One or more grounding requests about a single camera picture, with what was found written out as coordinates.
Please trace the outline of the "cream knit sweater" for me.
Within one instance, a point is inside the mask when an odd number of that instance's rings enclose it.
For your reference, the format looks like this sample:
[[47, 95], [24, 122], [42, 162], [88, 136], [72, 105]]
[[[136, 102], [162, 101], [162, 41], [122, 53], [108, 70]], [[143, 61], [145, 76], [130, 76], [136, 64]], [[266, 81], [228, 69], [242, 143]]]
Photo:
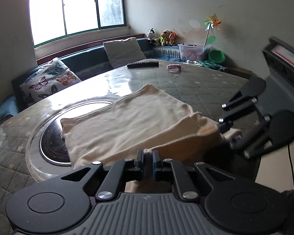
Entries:
[[74, 168], [92, 161], [112, 165], [135, 158], [139, 150], [190, 164], [241, 134], [239, 129], [221, 133], [215, 121], [151, 84], [104, 108], [63, 118], [61, 125]]

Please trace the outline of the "green plastic bucket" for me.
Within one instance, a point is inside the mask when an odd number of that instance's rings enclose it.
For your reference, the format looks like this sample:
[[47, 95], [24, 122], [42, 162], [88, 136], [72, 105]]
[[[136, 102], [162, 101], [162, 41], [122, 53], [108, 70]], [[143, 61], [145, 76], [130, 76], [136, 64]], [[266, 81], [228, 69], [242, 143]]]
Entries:
[[225, 61], [226, 57], [223, 52], [220, 50], [212, 49], [209, 51], [208, 59], [211, 62], [214, 62], [216, 64], [221, 64]]

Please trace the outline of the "round recessed table hotplate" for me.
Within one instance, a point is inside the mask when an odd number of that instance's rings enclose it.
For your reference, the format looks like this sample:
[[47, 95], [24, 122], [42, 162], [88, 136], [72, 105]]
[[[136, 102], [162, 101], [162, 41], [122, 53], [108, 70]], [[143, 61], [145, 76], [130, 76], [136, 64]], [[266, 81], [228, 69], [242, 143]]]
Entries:
[[98, 97], [78, 101], [55, 111], [34, 127], [26, 144], [25, 161], [36, 182], [65, 174], [73, 169], [60, 121], [88, 114], [112, 104], [116, 99]]

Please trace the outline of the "small pink object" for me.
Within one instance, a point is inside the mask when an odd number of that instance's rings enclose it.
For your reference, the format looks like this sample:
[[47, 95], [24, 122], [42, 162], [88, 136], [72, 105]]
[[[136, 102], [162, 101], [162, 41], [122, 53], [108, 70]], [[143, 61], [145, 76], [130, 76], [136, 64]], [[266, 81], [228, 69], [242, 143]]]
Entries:
[[167, 70], [172, 73], [180, 73], [181, 65], [180, 64], [169, 64], [167, 65]]

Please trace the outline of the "clear plastic storage box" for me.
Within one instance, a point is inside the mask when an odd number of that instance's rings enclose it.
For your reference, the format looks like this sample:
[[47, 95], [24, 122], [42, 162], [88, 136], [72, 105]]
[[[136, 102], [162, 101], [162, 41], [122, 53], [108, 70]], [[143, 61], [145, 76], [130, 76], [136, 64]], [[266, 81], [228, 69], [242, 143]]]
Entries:
[[179, 44], [179, 53], [182, 60], [203, 61], [207, 54], [207, 48], [203, 46], [190, 46]]

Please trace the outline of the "black remote control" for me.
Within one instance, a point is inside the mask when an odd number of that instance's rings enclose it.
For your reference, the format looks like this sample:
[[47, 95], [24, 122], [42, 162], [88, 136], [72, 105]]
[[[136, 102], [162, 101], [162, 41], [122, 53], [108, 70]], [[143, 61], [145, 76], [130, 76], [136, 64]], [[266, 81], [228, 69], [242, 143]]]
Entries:
[[141, 69], [141, 68], [153, 68], [159, 67], [158, 61], [137, 61], [127, 64], [128, 69]]

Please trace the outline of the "colourful pinwheel toy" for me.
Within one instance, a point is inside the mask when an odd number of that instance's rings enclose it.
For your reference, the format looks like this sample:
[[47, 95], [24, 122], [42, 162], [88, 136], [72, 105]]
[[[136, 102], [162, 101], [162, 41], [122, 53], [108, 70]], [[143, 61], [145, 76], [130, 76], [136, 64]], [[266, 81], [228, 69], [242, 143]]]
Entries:
[[211, 45], [216, 41], [216, 37], [213, 35], [213, 31], [216, 29], [219, 30], [221, 23], [222, 21], [218, 19], [216, 14], [207, 17], [207, 19], [204, 22], [205, 30], [207, 32], [204, 47]]

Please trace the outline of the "orange fox plush toy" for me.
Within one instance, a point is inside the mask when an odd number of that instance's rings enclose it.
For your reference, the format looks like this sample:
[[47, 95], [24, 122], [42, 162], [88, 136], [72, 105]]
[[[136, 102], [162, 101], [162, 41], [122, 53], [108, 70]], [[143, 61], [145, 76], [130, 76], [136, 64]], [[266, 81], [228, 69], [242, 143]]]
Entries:
[[176, 33], [175, 32], [171, 32], [169, 37], [168, 37], [168, 41], [167, 41], [167, 45], [168, 46], [175, 46], [175, 39], [176, 39]]

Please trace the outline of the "yellow bear plush toy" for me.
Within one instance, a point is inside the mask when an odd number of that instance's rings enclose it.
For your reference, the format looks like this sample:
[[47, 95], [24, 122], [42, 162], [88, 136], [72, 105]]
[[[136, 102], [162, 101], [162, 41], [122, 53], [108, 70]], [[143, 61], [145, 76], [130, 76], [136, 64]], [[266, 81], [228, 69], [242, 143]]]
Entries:
[[169, 42], [170, 30], [164, 30], [160, 36], [155, 40], [157, 46], [166, 46]]

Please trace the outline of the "dark blue sofa bench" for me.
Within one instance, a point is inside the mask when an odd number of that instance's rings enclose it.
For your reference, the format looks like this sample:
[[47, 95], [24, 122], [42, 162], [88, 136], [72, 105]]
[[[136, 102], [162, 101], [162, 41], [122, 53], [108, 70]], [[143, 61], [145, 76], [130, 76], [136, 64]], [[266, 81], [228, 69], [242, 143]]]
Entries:
[[[180, 58], [178, 46], [152, 47], [148, 44], [147, 39], [138, 39], [137, 42], [146, 58], [154, 58], [158, 60], [183, 62]], [[103, 45], [85, 49], [79, 52], [63, 56], [60, 58], [62, 62], [72, 70], [81, 80], [89, 79], [93, 76], [112, 70], [109, 64], [107, 54]], [[19, 86], [26, 81], [32, 74], [36, 73], [43, 65], [40, 65], [11, 81], [14, 94], [8, 96], [0, 107], [0, 123], [17, 115], [27, 108], [26, 102]]]

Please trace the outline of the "white cow plush toy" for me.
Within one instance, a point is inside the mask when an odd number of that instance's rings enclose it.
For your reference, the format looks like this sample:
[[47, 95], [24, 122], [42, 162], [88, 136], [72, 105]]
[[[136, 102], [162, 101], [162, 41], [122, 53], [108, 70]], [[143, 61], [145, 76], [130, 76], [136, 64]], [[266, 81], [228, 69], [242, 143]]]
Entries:
[[156, 36], [155, 31], [154, 31], [153, 28], [151, 28], [151, 29], [148, 30], [148, 33], [147, 33], [146, 36], [147, 36], [148, 40], [150, 40], [150, 41], [156, 40], [158, 38]]

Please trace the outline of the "butterfly print pillow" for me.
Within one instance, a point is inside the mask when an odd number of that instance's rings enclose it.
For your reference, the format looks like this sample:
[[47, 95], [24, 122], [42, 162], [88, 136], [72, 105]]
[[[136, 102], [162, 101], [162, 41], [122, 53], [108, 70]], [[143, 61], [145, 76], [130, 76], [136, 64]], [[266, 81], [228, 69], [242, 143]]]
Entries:
[[19, 87], [22, 99], [29, 107], [80, 82], [81, 79], [59, 58], [54, 58], [29, 76]]

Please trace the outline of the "grey plain pillow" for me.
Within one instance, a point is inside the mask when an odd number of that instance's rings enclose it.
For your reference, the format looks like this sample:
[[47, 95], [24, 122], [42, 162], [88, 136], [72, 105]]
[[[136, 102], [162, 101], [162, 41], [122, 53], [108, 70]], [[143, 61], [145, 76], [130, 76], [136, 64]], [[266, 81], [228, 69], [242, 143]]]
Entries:
[[135, 37], [103, 43], [109, 64], [114, 68], [146, 59]]

